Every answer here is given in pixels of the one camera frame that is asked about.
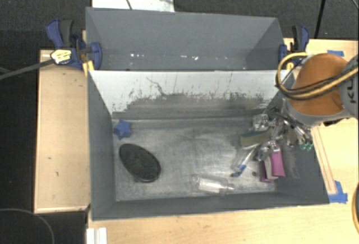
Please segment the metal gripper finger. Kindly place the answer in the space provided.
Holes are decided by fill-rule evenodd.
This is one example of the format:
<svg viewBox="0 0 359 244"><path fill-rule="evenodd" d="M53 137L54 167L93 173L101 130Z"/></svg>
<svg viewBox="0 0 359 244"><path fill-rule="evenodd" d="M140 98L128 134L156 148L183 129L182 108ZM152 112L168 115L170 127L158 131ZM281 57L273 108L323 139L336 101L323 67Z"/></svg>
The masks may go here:
<svg viewBox="0 0 359 244"><path fill-rule="evenodd" d="M279 144L274 140L269 140L258 147L255 159L257 161L264 161L267 157L271 156L272 153L279 151Z"/></svg>
<svg viewBox="0 0 359 244"><path fill-rule="evenodd" d="M266 131L269 129L269 116L267 114L257 114L252 118L253 131Z"/></svg>

